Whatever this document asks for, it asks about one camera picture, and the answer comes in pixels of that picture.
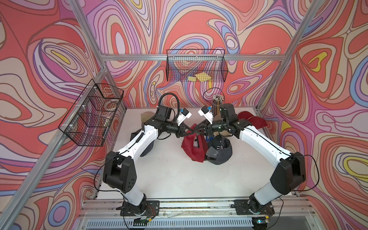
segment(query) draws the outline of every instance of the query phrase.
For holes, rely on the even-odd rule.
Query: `gray baseball cap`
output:
[[[205,160],[212,164],[222,164],[227,162],[233,155],[233,148],[230,140],[217,135],[208,142],[208,150],[205,155]]]

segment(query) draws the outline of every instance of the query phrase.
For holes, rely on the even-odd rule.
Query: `aluminum frame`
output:
[[[107,82],[110,85],[116,86],[116,83],[115,83],[110,71],[108,70],[108,68],[106,66],[106,63],[102,60],[101,50],[100,50],[100,48],[99,48],[99,46],[96,42],[95,37],[93,36],[92,30],[89,26],[86,15],[84,14],[83,9],[82,9],[81,5],[79,4],[79,1],[78,0],[69,0],[69,4],[70,4],[70,7],[71,7],[71,9],[72,9],[79,25],[81,26],[81,29],[84,33],[84,36],[86,37],[89,45],[92,48],[92,52],[93,52],[98,64],[100,65],[100,68],[101,69],[106,69],[107,72],[108,72]]]
[[[195,54],[174,54],[171,56],[196,56]],[[104,61],[166,61],[166,54],[101,54]],[[225,54],[226,61],[283,61],[284,54]]]
[[[256,108],[259,108],[260,105],[263,105],[264,102],[267,100],[267,95],[273,89],[275,83],[280,79],[284,69],[287,67],[294,51],[296,50],[299,42],[303,38],[303,35],[307,31],[309,25],[311,24],[314,16],[316,15],[319,7],[324,3],[325,0],[313,0],[309,8],[307,9],[301,23],[295,32],[293,38],[290,41],[290,44],[285,52],[285,59],[277,66],[275,73],[273,74],[271,80],[267,84],[266,89],[263,91],[261,98],[258,100]]]
[[[106,69],[102,68],[95,76],[95,82],[100,83],[106,74]],[[91,89],[92,86],[87,87],[86,92],[81,95],[80,100],[76,103],[72,112],[65,120],[66,124],[68,124],[73,119],[79,109],[79,106],[83,103],[84,99],[87,97],[88,92]],[[22,211],[22,208],[26,205],[28,199],[32,195],[36,186],[40,182],[46,170],[49,168],[52,160],[55,158],[56,154],[58,153],[66,139],[67,136],[58,129],[57,133],[50,141],[45,151],[41,154],[40,158],[36,161],[35,165],[27,174],[26,178],[24,179],[18,190],[14,193],[10,201],[3,209],[0,216],[0,229],[11,229],[14,221],[17,219],[19,213]]]
[[[168,198],[168,199],[147,199],[160,201],[160,212],[157,219],[167,218],[208,218],[208,217],[263,217],[266,215],[236,215],[234,204],[236,199],[248,199],[249,197],[229,197],[229,198]],[[284,205],[281,216],[306,216],[317,217],[317,213],[308,201],[308,197],[295,197],[292,195],[282,196]],[[77,229],[85,229],[89,219],[121,219],[120,211],[116,210],[123,203],[122,199],[101,199],[85,201],[80,215]],[[282,201],[279,199],[272,201],[275,216],[280,213]]]
[[[289,47],[285,54],[227,54],[225,55],[226,60],[231,61],[240,61],[240,60],[270,60],[270,61],[281,61],[282,63],[276,69],[275,74],[273,75],[271,81],[267,85],[267,88],[263,92],[261,99],[258,101],[257,106],[262,104],[266,99],[266,95],[272,89],[273,84],[280,78],[282,70],[286,67],[287,62],[290,60],[292,53],[296,49],[299,41],[301,40],[302,36],[304,35],[305,30],[309,26],[310,22],[312,21],[315,13],[317,12],[320,4],[322,4],[324,0],[314,0],[311,3],[311,6],[308,8],[304,18],[302,19],[302,23],[297,29],[296,34],[293,36]],[[95,81],[101,82],[104,74],[107,73],[107,81],[112,84],[116,85],[115,81],[108,70],[105,61],[112,61],[112,60],[166,60],[166,55],[161,54],[118,54],[118,55],[111,55],[111,54],[102,54],[97,42],[93,36],[92,30],[89,27],[89,23],[87,18],[80,6],[78,0],[69,0],[70,6],[75,14],[77,21],[79,22],[83,33],[86,36],[88,43],[91,45],[93,54],[97,62],[100,65],[100,71],[96,75]],[[2,211],[2,215],[0,216],[0,229],[10,229],[18,217],[19,213],[21,212],[22,208],[26,204],[27,200],[29,199],[30,195],[38,185],[39,181],[41,180],[42,176],[44,175],[45,171],[49,167],[50,163],[52,162],[53,158],[55,157],[56,153],[59,151],[60,147],[62,146],[63,142],[65,141],[66,136],[59,131],[51,140],[50,144],[47,146],[46,150],[42,153],[41,157],[37,160],[34,167],[28,173],[26,179],[22,182],[21,186],[12,196],[10,201],[8,202],[7,206]]]

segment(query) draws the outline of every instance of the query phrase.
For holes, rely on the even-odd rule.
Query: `black cable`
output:
[[[174,120],[176,120],[176,119],[177,119],[177,116],[179,116],[179,113],[180,113],[180,102],[179,102],[179,98],[178,98],[178,96],[176,96],[176,95],[175,95],[175,94],[173,94],[173,93],[164,93],[164,94],[160,97],[160,99],[159,99],[159,105],[158,105],[158,106],[160,106],[160,105],[161,105],[162,99],[163,99],[166,95],[173,95],[173,96],[175,97],[175,99],[176,99],[176,102],[178,103],[178,106],[177,106],[177,108],[178,108],[178,113],[177,113],[177,114],[176,114],[176,116],[174,117]]]
[[[202,94],[202,97],[203,97],[203,99],[204,99],[204,100],[206,100],[206,99],[205,99],[205,93],[206,93],[207,91],[209,91],[210,89],[219,89],[219,90],[222,92],[222,94],[224,95],[224,103],[225,103],[225,94],[224,94],[224,92],[222,91],[222,89],[220,89],[219,87],[211,87],[211,88],[207,89],[206,91],[204,91],[204,92],[203,92],[203,94]]]
[[[174,118],[172,119],[172,121],[170,121],[170,122],[173,122],[174,121],[174,119],[175,119],[175,117],[176,117],[176,113],[175,113],[175,110],[173,109],[173,108],[171,108],[171,110],[172,111],[174,111]]]
[[[125,218],[124,218],[124,211],[122,211],[122,213],[123,213],[123,220],[124,220],[124,224],[125,224],[125,226],[128,228],[128,230],[130,230],[130,228],[128,227],[127,223],[125,222]]]
[[[278,221],[278,220],[279,220],[279,218],[280,218],[281,210],[282,210],[282,207],[283,207],[283,206],[284,206],[284,201],[282,200],[282,205],[281,205],[280,212],[279,212],[279,216],[277,217],[276,222],[275,222],[273,225],[271,225],[269,228],[267,228],[266,230],[268,230],[268,229],[272,228],[273,226],[275,226],[275,224],[277,223],[277,221]]]
[[[251,130],[252,132],[254,132],[255,134],[258,135],[258,133],[256,133],[254,130],[250,129],[250,128],[247,128],[245,127],[246,129],[249,129]],[[278,151],[280,151],[281,153],[285,154],[286,156],[291,156],[291,157],[294,157],[294,158],[303,158],[303,157],[306,157],[306,156],[310,156],[312,158],[312,160],[314,161],[314,164],[316,165],[316,169],[317,169],[317,175],[318,175],[318,180],[317,180],[317,183],[312,187],[312,188],[309,188],[307,190],[293,190],[293,191],[296,191],[296,192],[306,192],[306,191],[309,191],[309,190],[312,190],[314,189],[315,187],[317,187],[318,183],[319,183],[319,180],[320,180],[320,175],[319,175],[319,170],[318,170],[318,166],[317,166],[317,162],[316,160],[314,159],[314,157],[312,155],[309,155],[309,154],[306,154],[306,155],[303,155],[303,156],[293,156],[293,155],[289,155],[289,154],[286,154],[284,153],[283,151],[281,151],[279,148],[277,148],[276,146],[274,146],[271,142],[269,142],[267,139],[265,139],[264,137],[262,137],[265,141],[267,141],[270,145],[272,145],[273,147],[275,147]]]
[[[165,138],[162,138],[162,139],[160,139],[160,138],[157,138],[157,140],[165,140],[166,138],[169,138],[171,136],[171,133],[167,136],[167,137],[165,137]]]
[[[218,132],[219,133],[219,135],[221,135],[222,137],[232,137],[232,136],[234,136],[233,134],[231,134],[231,135],[222,135],[220,132]]]
[[[96,187],[96,176],[97,176],[97,174],[98,174],[98,172],[102,169],[102,167],[107,163],[107,162],[109,162],[110,160],[112,160],[113,158],[115,158],[115,157],[118,157],[120,154],[123,154],[123,153],[125,153],[126,151],[128,151],[131,147],[133,147],[133,145],[135,145],[136,144],[136,142],[135,143],[133,143],[127,150],[125,150],[124,152],[122,152],[122,153],[119,153],[119,154],[117,154],[117,155],[115,155],[115,156],[113,156],[112,158],[110,158],[109,160],[107,160],[107,161],[105,161],[105,163],[103,163],[102,165],[101,165],[101,167],[97,170],[97,172],[95,173],[95,177],[94,177],[94,179],[93,179],[93,185],[94,185],[94,187],[95,187],[95,189],[98,191],[98,192],[119,192],[118,190],[100,190],[100,189],[98,189],[97,187]]]
[[[317,166],[317,162],[316,162],[316,160],[314,159],[314,157],[312,156],[312,155],[304,155],[304,156],[310,156],[312,159],[313,159],[313,161],[314,161],[314,164],[316,165],[316,169],[317,169],[317,175],[318,175],[318,180],[317,180],[317,183],[312,187],[312,188],[309,188],[309,189],[307,189],[307,190],[293,190],[294,192],[306,192],[306,191],[309,191],[309,190],[312,190],[312,189],[314,189],[315,187],[317,187],[317,185],[318,185],[318,183],[319,183],[319,170],[318,170],[318,166]]]

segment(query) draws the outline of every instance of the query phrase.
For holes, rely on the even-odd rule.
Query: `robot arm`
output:
[[[270,181],[250,196],[249,208],[257,213],[264,205],[281,195],[286,195],[306,180],[304,156],[299,152],[290,151],[277,145],[260,133],[249,121],[238,120],[232,104],[220,106],[221,120],[212,121],[210,116],[204,116],[208,121],[194,128],[195,132],[203,132],[213,136],[217,131],[228,131],[238,139],[250,144],[259,151],[275,168]]]
[[[139,156],[162,132],[175,133],[177,137],[191,134],[186,133],[188,126],[183,123],[191,113],[181,109],[174,121],[168,121],[171,110],[166,106],[158,106],[156,114],[142,124],[142,130],[125,147],[106,155],[103,182],[121,192],[131,204],[129,208],[133,213],[143,213],[146,207],[145,195],[135,184],[137,174],[134,164]]]

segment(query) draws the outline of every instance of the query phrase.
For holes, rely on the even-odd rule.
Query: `wire mesh basket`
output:
[[[224,49],[169,49],[167,81],[224,82],[228,73]]]
[[[62,124],[59,129],[78,146],[103,146],[123,95],[115,86],[94,83],[65,130],[60,128]]]
[[[65,134],[78,146],[103,146],[109,132],[108,127],[89,127],[79,114],[76,114],[65,130]]]

